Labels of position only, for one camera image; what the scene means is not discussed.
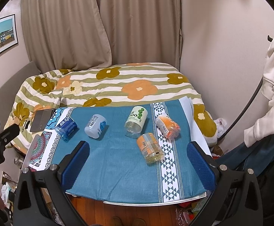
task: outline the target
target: framed picture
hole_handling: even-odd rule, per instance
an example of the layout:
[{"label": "framed picture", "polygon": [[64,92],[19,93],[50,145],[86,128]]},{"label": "framed picture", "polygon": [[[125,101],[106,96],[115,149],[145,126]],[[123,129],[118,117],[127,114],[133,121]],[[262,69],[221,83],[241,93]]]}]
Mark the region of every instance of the framed picture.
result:
[{"label": "framed picture", "polygon": [[0,53],[18,43],[15,14],[0,19]]}]

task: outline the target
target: white bottle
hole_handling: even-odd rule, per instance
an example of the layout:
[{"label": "white bottle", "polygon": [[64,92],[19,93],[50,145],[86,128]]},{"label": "white bottle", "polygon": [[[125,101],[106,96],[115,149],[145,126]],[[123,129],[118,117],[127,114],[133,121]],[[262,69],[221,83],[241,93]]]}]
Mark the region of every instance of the white bottle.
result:
[{"label": "white bottle", "polygon": [[125,122],[126,136],[138,138],[141,135],[147,117],[147,110],[142,106],[135,106]]},{"label": "white bottle", "polygon": [[85,133],[91,138],[98,139],[105,126],[106,118],[102,115],[95,114],[86,125]]}]

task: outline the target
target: headboard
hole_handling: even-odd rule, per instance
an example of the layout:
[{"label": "headboard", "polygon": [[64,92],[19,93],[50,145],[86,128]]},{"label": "headboard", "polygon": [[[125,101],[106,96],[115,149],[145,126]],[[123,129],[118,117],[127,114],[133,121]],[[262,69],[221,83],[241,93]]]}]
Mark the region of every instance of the headboard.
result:
[{"label": "headboard", "polygon": [[8,116],[12,110],[12,105],[15,101],[15,96],[19,91],[22,83],[31,76],[39,75],[40,71],[32,61],[14,74],[0,88],[0,132],[3,131]]}]

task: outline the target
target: wooden floor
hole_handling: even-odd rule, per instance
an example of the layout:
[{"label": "wooden floor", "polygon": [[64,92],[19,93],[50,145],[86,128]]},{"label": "wooden floor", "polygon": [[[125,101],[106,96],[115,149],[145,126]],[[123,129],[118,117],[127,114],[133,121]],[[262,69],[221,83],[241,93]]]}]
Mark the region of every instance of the wooden floor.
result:
[{"label": "wooden floor", "polygon": [[147,226],[176,226],[176,206],[119,206],[104,204],[87,198],[72,197],[72,204],[88,225],[110,226],[113,216],[121,218],[124,226],[131,226],[136,218],[145,220]]}]

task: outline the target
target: paisley pattern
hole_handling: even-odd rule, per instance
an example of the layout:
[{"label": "paisley pattern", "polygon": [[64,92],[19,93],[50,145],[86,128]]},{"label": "paisley pattern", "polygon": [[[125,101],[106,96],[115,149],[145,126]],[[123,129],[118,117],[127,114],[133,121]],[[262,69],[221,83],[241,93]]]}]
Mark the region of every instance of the paisley pattern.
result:
[{"label": "paisley pattern", "polygon": [[57,110],[55,110],[51,119],[48,121],[45,129],[53,130],[55,128],[59,118],[61,117],[64,109],[66,109],[66,108],[67,107],[62,107],[62,108],[58,108]]},{"label": "paisley pattern", "polygon": [[44,150],[51,137],[52,133],[44,131],[37,141],[37,144],[32,152],[30,164],[33,166],[39,166],[43,157]]}]

